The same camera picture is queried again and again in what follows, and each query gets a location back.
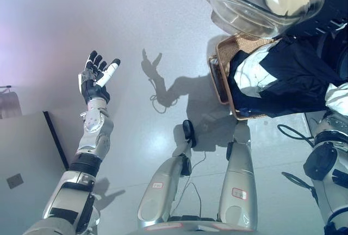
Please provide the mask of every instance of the robot forearm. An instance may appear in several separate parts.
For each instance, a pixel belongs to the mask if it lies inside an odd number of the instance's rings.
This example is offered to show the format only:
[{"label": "robot forearm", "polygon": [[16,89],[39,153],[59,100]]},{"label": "robot forearm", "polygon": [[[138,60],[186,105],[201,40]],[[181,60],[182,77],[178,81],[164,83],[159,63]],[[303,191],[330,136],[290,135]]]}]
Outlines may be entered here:
[{"label": "robot forearm", "polygon": [[91,193],[95,177],[109,151],[110,134],[114,124],[108,117],[106,106],[106,101],[102,98],[88,102],[88,110],[82,114],[84,134],[79,148],[43,213],[43,219],[67,220],[77,234],[84,232],[88,226],[95,200]]}]

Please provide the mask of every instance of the electrical outlet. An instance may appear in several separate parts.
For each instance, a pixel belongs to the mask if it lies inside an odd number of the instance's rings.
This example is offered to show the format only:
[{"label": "electrical outlet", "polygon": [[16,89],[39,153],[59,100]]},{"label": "electrical outlet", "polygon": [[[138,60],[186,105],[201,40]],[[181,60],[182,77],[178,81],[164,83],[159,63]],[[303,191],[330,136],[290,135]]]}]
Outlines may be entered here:
[{"label": "electrical outlet", "polygon": [[21,174],[16,174],[10,178],[7,179],[7,183],[10,187],[10,189],[16,188],[17,186],[21,185],[23,182]]}]

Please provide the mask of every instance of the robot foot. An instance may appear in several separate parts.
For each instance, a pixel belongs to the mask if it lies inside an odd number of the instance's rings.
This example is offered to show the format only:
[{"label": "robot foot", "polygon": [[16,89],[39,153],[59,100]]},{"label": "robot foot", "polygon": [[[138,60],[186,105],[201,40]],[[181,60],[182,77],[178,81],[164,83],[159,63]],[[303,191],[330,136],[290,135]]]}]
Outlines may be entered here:
[{"label": "robot foot", "polygon": [[186,140],[191,140],[192,141],[191,147],[192,148],[195,147],[197,144],[196,137],[195,137],[195,130],[190,120],[183,121],[183,130],[185,133]]}]

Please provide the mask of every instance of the white finger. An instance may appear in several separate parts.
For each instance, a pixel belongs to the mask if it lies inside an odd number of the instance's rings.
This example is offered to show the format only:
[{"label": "white finger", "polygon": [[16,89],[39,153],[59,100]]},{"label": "white finger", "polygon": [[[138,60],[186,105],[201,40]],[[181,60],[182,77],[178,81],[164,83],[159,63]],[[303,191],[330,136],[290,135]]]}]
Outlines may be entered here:
[{"label": "white finger", "polygon": [[102,72],[103,77],[100,78],[96,84],[99,85],[100,87],[103,87],[108,80],[113,76],[114,72],[116,69],[120,66],[121,61],[119,59],[115,59],[109,66],[108,68]]}]

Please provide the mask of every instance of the white floor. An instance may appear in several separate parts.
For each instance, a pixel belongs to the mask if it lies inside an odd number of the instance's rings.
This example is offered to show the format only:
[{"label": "white floor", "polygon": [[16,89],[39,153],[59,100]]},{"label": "white floor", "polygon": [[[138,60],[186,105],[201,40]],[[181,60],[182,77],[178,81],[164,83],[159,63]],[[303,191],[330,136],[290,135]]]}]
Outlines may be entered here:
[{"label": "white floor", "polygon": [[[180,140],[179,125],[189,118],[198,127],[192,173],[202,197],[202,215],[216,218],[226,145],[235,121],[219,105],[208,76],[207,58],[226,36],[210,20],[206,0],[0,0],[0,84],[13,84],[24,114],[49,110],[71,161],[82,134],[85,109],[77,87],[88,53],[96,49],[110,61],[122,60],[109,82],[109,112],[115,123],[110,152],[101,165],[96,191],[102,195],[99,235],[136,229],[136,212],[148,181]],[[174,85],[176,102],[164,113],[141,68],[162,53],[158,73],[166,88]],[[261,234],[322,234],[324,223],[309,191],[281,171],[307,182],[302,164],[310,153],[305,142],[277,131],[284,123],[308,135],[303,115],[251,120],[252,155]],[[180,182],[179,193],[185,179]],[[197,214],[197,195],[189,188],[177,214]]]}]

